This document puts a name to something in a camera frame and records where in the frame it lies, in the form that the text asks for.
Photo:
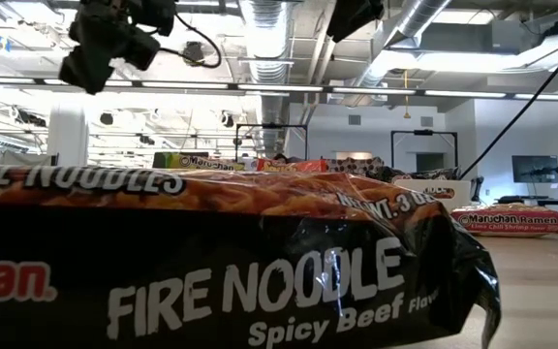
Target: table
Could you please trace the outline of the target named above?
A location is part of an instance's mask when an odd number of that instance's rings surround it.
[[[480,241],[501,280],[503,320],[490,348],[558,348],[558,235]],[[401,348],[481,349],[484,318],[475,307],[461,334]]]

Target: black plastic packaging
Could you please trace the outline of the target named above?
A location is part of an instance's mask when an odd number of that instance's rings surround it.
[[[382,348],[459,333],[475,303],[486,348],[490,256],[422,193],[348,174],[0,167],[0,343]]]

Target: white box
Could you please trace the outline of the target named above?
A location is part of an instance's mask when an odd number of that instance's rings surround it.
[[[397,179],[394,185],[428,194],[452,210],[471,204],[470,180]]]

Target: orange packaging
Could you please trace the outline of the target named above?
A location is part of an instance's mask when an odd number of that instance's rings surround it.
[[[258,159],[258,171],[262,172],[326,172],[325,160],[303,161],[284,164],[274,160]]]

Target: white wall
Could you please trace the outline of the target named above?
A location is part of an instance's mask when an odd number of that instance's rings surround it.
[[[460,133],[459,157],[464,169],[525,104],[523,101],[475,100],[447,113],[448,129]],[[535,103],[481,160],[477,172],[468,174],[467,178],[477,173],[484,177],[480,197],[486,203],[492,204],[506,195],[535,195],[533,184],[513,182],[513,155],[558,157],[558,103]],[[537,195],[558,199],[558,185],[536,183],[536,189]]]
[[[458,162],[462,171],[477,158],[476,125],[475,125],[475,100],[470,100],[445,114],[445,124],[448,131],[457,132],[458,137]],[[471,179],[478,175],[478,169],[471,170],[466,178]]]
[[[309,158],[321,156],[334,159],[336,151],[368,151],[380,156],[390,165],[390,131],[413,131],[423,129],[420,126],[422,116],[433,116],[433,130],[445,131],[445,115],[438,113],[434,107],[410,107],[410,119],[404,118],[405,109],[390,111],[385,107],[358,107],[349,109],[345,106],[319,105],[309,124]],[[301,104],[290,105],[291,123],[297,124],[302,113]],[[348,115],[361,115],[361,125],[348,125]],[[395,142],[402,138],[395,135]],[[395,167],[405,171],[416,169],[417,153],[448,153],[446,161],[452,166],[453,148],[439,136],[414,136],[404,138],[395,148]],[[304,157],[304,142],[290,132],[286,144],[289,156]]]

